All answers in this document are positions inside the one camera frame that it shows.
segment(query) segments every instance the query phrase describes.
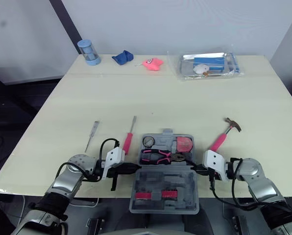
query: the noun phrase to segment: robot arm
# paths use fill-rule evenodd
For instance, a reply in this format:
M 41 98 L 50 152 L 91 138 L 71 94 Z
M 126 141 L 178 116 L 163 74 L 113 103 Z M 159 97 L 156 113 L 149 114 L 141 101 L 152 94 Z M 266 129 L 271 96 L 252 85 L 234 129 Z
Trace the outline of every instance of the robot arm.
M 58 172 L 42 199 L 36 205 L 31 206 L 32 210 L 28 212 L 12 235 L 61 234 L 60 222 L 68 218 L 64 212 L 79 190 L 84 178 L 96 182 L 101 178 L 113 177 L 113 175 L 108 174 L 108 171 L 111 169 L 110 172 L 115 172 L 113 167 L 120 165 L 123 161 L 124 151 L 119 147 L 115 147 L 107 153 L 103 173 L 101 173 L 100 163 L 96 158 L 84 154 L 71 157 L 67 163 L 60 166 L 59 171 L 64 165 L 67 165 L 60 175 Z M 134 173 L 137 170 L 131 164 L 127 166 L 129 170 L 121 169 L 120 173 L 128 171 Z
M 223 156 L 208 150 L 204 154 L 204 166 L 216 173 L 217 178 L 229 181 L 234 178 L 245 181 L 248 190 L 271 229 L 272 235 L 292 235 L 292 209 L 276 185 L 266 178 L 261 164 L 251 158 L 231 159 L 226 163 Z

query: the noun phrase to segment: open toolbox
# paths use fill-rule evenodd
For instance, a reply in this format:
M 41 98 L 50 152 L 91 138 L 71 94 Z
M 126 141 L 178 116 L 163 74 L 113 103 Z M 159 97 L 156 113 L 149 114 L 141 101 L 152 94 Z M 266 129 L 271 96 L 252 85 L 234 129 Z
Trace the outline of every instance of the open toolbox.
M 130 200 L 132 213 L 196 214 L 199 211 L 197 177 L 191 135 L 145 134 L 138 156 L 141 169 Z

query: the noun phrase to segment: plastic bag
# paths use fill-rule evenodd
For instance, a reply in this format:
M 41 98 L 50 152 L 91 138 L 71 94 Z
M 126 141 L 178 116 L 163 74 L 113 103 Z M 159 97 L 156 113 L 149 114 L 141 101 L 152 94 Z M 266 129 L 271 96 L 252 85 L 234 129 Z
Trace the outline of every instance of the plastic bag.
M 241 68 L 232 52 L 171 53 L 169 66 L 179 80 L 231 78 L 241 75 Z

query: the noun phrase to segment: pink hammer handle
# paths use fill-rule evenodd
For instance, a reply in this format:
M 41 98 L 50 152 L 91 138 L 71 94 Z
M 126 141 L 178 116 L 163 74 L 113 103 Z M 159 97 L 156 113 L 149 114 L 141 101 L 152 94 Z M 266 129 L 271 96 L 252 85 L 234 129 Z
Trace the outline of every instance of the pink hammer handle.
M 218 139 L 216 140 L 216 142 L 214 142 L 214 144 L 210 147 L 210 150 L 216 152 L 218 150 L 218 148 L 222 145 L 222 143 L 224 142 L 226 138 L 226 134 L 223 133 L 221 134 Z
M 130 149 L 131 141 L 132 141 L 133 134 L 132 133 L 127 133 L 124 145 L 123 145 L 123 150 L 125 151 L 125 154 L 128 154 L 128 150 Z

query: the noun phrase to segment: white table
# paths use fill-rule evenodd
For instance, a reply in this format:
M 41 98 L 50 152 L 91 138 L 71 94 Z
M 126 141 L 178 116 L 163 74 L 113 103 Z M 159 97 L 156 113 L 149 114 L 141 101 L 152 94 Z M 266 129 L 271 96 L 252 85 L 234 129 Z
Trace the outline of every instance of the white table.
M 0 171 L 0 193 L 44 195 L 58 167 L 83 153 L 95 120 L 100 125 L 88 149 L 98 156 L 106 138 L 122 143 L 137 115 L 127 161 L 136 162 L 141 136 L 174 133 L 195 138 L 196 162 L 227 128 L 223 118 L 238 122 L 219 153 L 229 159 L 255 158 L 284 196 L 292 196 L 292 98 L 263 56 L 239 56 L 244 76 L 231 79 L 178 81 L 166 56 L 160 71 L 135 66 L 153 56 L 135 56 L 117 65 L 102 55 L 98 66 L 87 66 L 80 55 L 51 93 Z M 104 154 L 110 150 L 106 145 Z M 130 197 L 135 175 L 84 182 L 77 197 Z M 220 197 L 231 197 L 231 185 L 216 183 Z M 198 195 L 213 197 L 207 177 L 198 177 Z M 249 197 L 245 182 L 236 185 L 237 197 Z

